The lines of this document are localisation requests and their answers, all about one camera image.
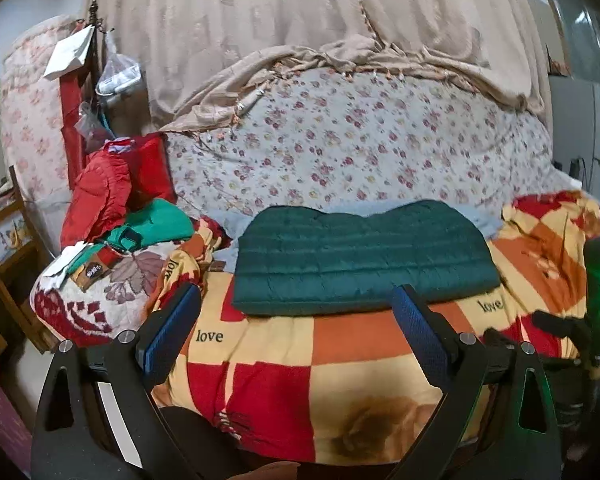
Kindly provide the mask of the orange red checkered blanket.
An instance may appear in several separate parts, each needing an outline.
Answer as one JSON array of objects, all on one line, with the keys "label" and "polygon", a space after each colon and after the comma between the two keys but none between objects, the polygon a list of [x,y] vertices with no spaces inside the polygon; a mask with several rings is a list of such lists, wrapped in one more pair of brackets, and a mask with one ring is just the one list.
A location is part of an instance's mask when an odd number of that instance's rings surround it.
[{"label": "orange red checkered blanket", "polygon": [[[460,332],[494,328],[539,352],[572,359],[576,346],[542,332],[534,311],[586,311],[583,248],[600,235],[600,203],[580,191],[517,198],[489,245],[501,285],[437,304]],[[203,230],[174,250],[152,303],[188,278],[202,281],[201,312],[152,395],[187,408],[248,452],[329,465],[400,460],[440,400],[392,313],[250,318],[233,304],[233,275],[201,271],[214,239]]]}]

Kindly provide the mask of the teal green garment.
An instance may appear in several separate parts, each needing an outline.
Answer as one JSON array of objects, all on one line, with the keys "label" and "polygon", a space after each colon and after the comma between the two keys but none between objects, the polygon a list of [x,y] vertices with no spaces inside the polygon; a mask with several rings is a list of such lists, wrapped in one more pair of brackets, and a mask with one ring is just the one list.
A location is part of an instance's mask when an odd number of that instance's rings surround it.
[{"label": "teal green garment", "polygon": [[68,265],[67,273],[76,272],[91,255],[104,247],[124,256],[158,243],[188,240],[193,234],[193,222],[184,211],[162,198],[156,198],[143,209],[130,212],[121,226],[96,237],[93,245],[85,248]]}]

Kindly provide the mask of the rolled pink floral quilt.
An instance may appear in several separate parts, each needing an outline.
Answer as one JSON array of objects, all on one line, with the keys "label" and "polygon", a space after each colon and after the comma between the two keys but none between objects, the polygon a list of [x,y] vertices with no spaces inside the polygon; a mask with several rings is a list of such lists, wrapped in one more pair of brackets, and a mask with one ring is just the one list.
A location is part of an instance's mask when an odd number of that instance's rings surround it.
[{"label": "rolled pink floral quilt", "polygon": [[26,200],[39,202],[69,188],[60,85],[44,73],[54,47],[74,26],[69,15],[42,21],[20,35],[3,60],[1,144]]}]

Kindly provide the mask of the grey cabinet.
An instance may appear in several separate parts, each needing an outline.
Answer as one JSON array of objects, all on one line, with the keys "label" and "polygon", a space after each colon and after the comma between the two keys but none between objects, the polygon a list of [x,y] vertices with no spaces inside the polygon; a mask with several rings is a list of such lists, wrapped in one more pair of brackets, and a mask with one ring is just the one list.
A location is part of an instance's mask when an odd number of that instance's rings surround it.
[{"label": "grey cabinet", "polygon": [[553,159],[600,200],[600,84],[551,76]]}]

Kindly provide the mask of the white paper bag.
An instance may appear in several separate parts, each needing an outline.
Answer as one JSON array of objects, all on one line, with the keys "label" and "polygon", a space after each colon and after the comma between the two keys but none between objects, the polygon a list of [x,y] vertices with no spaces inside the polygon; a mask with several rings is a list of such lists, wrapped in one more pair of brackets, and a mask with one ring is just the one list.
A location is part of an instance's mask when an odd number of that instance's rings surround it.
[{"label": "white paper bag", "polygon": [[54,80],[83,67],[88,50],[90,50],[94,30],[93,25],[88,25],[58,41],[48,60],[43,77]]}]

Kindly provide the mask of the beige fringed curtain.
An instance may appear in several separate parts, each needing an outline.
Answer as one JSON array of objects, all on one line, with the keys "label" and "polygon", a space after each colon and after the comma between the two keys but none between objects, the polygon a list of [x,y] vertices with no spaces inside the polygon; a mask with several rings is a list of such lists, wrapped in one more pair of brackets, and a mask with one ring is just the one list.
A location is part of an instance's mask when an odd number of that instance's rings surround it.
[{"label": "beige fringed curtain", "polygon": [[437,79],[550,121],[527,0],[98,0],[140,62],[151,122],[228,124],[269,80],[328,66]]}]

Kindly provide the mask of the dark green puffer jacket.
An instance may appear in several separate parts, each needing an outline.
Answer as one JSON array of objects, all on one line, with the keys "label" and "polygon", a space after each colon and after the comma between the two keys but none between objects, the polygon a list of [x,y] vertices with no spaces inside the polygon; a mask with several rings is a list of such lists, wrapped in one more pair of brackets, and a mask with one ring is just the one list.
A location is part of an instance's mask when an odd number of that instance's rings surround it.
[{"label": "dark green puffer jacket", "polygon": [[385,309],[401,285],[437,304],[500,283],[480,230],[445,203],[366,217],[275,206],[239,237],[233,304],[250,316],[319,316]]}]

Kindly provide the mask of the floral white bed sheet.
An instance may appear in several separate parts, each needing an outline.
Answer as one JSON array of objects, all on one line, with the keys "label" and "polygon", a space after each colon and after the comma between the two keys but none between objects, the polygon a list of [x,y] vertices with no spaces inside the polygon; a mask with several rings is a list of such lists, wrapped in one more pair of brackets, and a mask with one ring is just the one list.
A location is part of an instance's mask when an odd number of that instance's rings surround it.
[{"label": "floral white bed sheet", "polygon": [[498,214],[571,188],[535,116],[446,82],[308,70],[276,82],[234,127],[172,133],[166,152],[189,214],[442,200]]}]

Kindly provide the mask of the wooden chair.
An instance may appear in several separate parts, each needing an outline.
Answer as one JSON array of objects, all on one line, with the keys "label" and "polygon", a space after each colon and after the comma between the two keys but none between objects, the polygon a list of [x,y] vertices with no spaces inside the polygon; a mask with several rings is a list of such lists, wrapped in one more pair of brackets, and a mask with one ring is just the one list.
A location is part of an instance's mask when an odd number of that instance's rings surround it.
[{"label": "wooden chair", "polygon": [[38,352],[57,338],[38,319],[30,303],[30,281],[50,263],[50,252],[30,218],[14,167],[0,187],[0,301],[6,314]]}]

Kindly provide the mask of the white red leaf blanket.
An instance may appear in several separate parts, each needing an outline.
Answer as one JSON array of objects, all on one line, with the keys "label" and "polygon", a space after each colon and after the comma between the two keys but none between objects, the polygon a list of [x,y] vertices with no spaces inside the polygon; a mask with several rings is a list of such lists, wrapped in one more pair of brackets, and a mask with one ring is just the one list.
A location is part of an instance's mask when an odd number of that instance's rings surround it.
[{"label": "white red leaf blanket", "polygon": [[85,290],[68,278],[46,292],[42,281],[36,280],[30,307],[58,339],[70,339],[80,347],[104,344],[143,324],[145,304],[175,248],[175,243],[165,242],[127,254]]}]

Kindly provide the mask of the light blue fleece garment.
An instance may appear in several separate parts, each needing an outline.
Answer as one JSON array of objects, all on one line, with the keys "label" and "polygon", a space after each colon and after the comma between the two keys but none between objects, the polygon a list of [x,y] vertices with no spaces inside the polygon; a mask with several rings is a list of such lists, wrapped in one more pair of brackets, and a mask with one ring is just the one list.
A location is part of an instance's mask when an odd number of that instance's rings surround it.
[{"label": "light blue fleece garment", "polygon": [[[415,200],[371,200],[370,202],[345,202],[329,204],[325,208],[326,214],[357,214],[369,217],[372,214],[382,214],[394,208],[415,203]],[[445,202],[445,205],[457,210],[467,218],[482,234],[485,240],[493,240],[503,226],[503,221],[471,205],[461,205]],[[238,212],[237,210],[212,210],[211,219],[219,223],[224,230],[226,238],[230,240],[227,248],[218,249],[213,254],[213,261],[224,263],[223,271],[234,274],[238,257],[238,238],[244,234],[253,216]]]}]

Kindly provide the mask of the hanging plastic bag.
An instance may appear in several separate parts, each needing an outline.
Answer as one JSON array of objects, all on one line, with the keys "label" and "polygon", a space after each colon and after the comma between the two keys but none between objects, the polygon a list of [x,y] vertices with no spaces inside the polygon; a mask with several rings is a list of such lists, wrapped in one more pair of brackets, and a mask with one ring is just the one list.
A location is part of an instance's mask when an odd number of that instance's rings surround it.
[{"label": "hanging plastic bag", "polygon": [[95,92],[101,98],[112,98],[133,89],[142,82],[140,63],[121,53],[114,42],[114,31],[105,35],[106,63]]}]

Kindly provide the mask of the red pillow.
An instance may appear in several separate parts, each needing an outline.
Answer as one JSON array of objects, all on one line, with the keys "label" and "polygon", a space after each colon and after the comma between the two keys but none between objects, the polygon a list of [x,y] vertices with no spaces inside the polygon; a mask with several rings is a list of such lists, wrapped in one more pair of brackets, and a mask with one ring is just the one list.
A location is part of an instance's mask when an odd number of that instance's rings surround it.
[{"label": "red pillow", "polygon": [[74,182],[60,246],[92,242],[156,198],[176,202],[166,135],[155,132],[108,141],[91,154]]}]

